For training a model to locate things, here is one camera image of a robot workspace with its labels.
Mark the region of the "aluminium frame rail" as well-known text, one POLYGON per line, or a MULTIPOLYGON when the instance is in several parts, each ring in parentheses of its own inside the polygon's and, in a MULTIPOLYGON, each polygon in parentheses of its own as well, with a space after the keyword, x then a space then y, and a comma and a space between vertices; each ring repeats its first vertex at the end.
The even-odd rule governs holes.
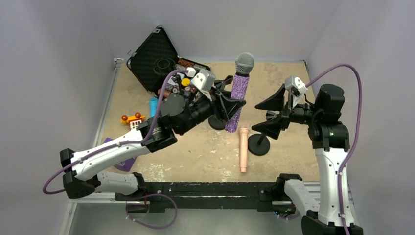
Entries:
POLYGON ((190 206, 191 200, 195 204, 203 201, 247 199, 248 202, 283 202, 291 198, 282 192, 276 182, 148 182, 147 191, 140 191, 132 195, 122 195, 116 192, 93 192, 80 197, 81 201, 101 200, 133 202, 143 201, 143 197, 153 194, 150 201, 161 201, 161 195, 172 198, 177 204, 190 206))

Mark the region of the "black round-base mic stand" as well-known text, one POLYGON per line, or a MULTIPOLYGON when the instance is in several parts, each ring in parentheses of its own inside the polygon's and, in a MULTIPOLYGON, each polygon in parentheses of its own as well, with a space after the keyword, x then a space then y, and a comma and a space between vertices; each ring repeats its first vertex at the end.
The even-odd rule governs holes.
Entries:
POLYGON ((223 119, 220 115, 212 115, 208 118, 208 124, 214 130, 224 130, 227 121, 223 119))

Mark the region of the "blue microphone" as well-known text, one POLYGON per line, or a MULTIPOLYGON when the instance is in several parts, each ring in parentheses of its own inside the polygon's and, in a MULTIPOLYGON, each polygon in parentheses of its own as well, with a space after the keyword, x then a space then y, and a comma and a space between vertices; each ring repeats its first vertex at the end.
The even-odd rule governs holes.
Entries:
POLYGON ((153 117, 155 115, 157 107, 158 107, 158 98, 152 97, 149 100, 150 117, 153 117))

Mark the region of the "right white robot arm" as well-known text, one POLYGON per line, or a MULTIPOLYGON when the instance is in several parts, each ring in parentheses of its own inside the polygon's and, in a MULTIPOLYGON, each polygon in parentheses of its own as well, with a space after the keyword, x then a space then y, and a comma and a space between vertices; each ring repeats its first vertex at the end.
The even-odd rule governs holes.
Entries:
POLYGON ((364 231, 353 217, 347 183, 349 131, 339 120, 344 91, 336 85, 324 84, 313 104, 296 104, 294 100, 300 96, 301 90, 282 85, 274 95, 256 105, 257 109, 276 114, 252 129, 277 139, 290 123, 307 125, 319 167, 320 200, 316 201, 295 175, 278 177, 280 192, 296 206, 304 235, 361 235, 364 231))

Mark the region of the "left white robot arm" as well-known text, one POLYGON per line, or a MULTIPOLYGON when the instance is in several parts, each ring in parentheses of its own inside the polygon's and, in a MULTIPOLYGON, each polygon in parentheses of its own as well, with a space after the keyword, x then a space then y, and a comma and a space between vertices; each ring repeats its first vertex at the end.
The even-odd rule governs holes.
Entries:
POLYGON ((192 105, 174 94, 158 105, 158 114, 119 138, 81 152, 62 150, 63 185, 68 198, 78 199, 96 191, 126 196, 143 192, 141 174, 117 174, 107 172, 107 168, 167 148, 177 142, 176 135, 183 135, 211 116, 228 121, 245 104, 245 100, 228 98, 216 88, 192 105))

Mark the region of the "black poker chip case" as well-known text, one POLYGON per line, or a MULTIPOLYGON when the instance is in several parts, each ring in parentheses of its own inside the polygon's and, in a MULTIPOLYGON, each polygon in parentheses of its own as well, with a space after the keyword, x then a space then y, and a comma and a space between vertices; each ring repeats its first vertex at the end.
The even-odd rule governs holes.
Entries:
POLYGON ((211 67, 207 65, 180 57, 162 26, 157 26, 127 60, 127 67, 148 92, 155 96, 162 94, 164 99, 170 95, 181 95, 190 103, 201 96, 191 84, 187 87, 181 85, 183 78, 191 78, 185 73, 174 75, 162 93, 161 87, 166 77, 173 70, 185 70, 189 67, 211 71, 211 67))

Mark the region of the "orange toy vehicle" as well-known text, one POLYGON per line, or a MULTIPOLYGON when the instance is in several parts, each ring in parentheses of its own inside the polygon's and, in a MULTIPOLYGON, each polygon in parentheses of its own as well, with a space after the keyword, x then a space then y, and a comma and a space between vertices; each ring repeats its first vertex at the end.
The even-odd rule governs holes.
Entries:
POLYGON ((120 123, 129 126, 130 130, 133 130, 143 123, 145 118, 145 115, 142 115, 140 112, 136 112, 132 116, 122 115, 120 123))

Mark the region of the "pink microphone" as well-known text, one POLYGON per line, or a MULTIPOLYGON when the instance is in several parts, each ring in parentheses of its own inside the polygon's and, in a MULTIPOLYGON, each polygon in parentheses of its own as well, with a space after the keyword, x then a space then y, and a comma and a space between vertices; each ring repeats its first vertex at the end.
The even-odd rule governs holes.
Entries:
POLYGON ((246 125, 242 125, 239 129, 240 135, 240 172, 246 173, 247 172, 247 152, 248 152, 248 137, 249 137, 249 129, 246 125))

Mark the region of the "purple glitter microphone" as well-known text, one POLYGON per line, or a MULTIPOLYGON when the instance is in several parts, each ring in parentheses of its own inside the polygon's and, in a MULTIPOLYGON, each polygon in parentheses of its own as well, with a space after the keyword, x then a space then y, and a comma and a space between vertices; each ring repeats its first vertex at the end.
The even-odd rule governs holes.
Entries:
MULTIPOLYGON (((231 90, 231 99, 244 100, 247 91, 250 72, 254 67, 254 57, 252 54, 244 52, 237 56, 235 61, 236 73, 233 79, 231 90)), ((241 108, 238 108, 233 117, 227 121, 225 130, 229 133, 234 133, 237 130, 241 108)))

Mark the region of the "yellow poker chip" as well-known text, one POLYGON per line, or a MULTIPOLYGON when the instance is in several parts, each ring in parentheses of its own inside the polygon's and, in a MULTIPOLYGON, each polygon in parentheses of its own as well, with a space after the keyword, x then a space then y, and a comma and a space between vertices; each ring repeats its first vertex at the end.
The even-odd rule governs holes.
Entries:
POLYGON ((191 80, 189 78, 185 77, 181 80, 181 85, 184 86, 184 87, 187 87, 187 86, 190 85, 190 82, 191 82, 191 80))

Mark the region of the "left side aluminium rail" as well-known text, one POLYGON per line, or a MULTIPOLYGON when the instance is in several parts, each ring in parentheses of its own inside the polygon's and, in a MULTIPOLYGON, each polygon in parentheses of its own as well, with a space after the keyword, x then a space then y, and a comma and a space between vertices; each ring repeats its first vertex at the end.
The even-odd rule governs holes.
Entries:
POLYGON ((91 148, 97 147, 101 144, 102 135, 106 125, 106 119, 109 112, 109 108, 111 106, 111 101, 114 93, 114 89, 118 80, 119 73, 121 71, 122 65, 125 63, 123 58, 114 58, 114 66, 112 69, 112 74, 110 76, 109 84, 107 89, 105 90, 104 95, 104 102, 102 106, 101 116, 98 122, 98 126, 96 129, 96 133, 94 139, 91 143, 91 148))

